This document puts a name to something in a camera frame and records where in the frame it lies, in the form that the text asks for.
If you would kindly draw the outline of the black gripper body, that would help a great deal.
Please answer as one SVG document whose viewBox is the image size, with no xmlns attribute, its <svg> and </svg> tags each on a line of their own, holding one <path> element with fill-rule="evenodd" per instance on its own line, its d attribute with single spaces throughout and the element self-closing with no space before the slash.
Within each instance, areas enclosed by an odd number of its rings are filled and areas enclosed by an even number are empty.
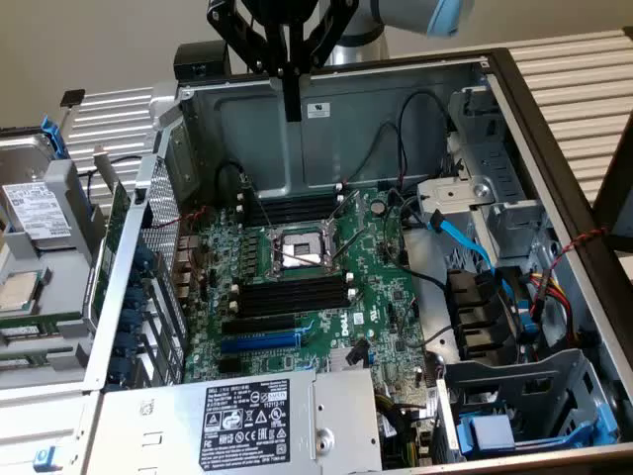
<svg viewBox="0 0 633 475">
<path fill-rule="evenodd" d="M 260 25 L 294 25 L 310 18 L 317 0 L 244 0 L 244 5 Z"/>
</svg>

